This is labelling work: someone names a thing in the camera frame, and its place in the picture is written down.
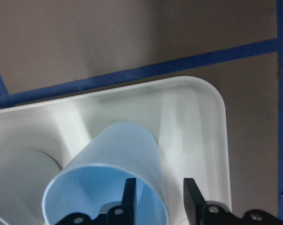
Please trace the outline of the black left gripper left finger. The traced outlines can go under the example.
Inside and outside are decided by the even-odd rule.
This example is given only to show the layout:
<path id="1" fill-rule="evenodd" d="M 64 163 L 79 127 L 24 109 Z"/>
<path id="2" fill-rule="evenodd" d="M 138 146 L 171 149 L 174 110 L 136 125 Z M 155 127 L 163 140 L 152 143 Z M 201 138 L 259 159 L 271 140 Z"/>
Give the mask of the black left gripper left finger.
<path id="1" fill-rule="evenodd" d="M 104 225 L 135 225 L 136 215 L 136 178 L 125 181 L 120 202 L 110 202 L 101 208 Z"/>

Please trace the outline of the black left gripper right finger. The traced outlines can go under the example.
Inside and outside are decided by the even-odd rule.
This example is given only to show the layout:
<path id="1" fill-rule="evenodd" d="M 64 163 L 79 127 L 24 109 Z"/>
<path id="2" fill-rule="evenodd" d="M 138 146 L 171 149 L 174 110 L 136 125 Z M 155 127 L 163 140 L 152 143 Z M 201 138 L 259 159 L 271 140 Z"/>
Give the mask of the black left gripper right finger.
<path id="1" fill-rule="evenodd" d="M 203 211 L 207 206 L 213 207 L 214 214 L 230 212 L 230 209 L 224 203 L 206 201 L 193 178 L 183 179 L 183 199 L 190 225 L 203 225 Z"/>

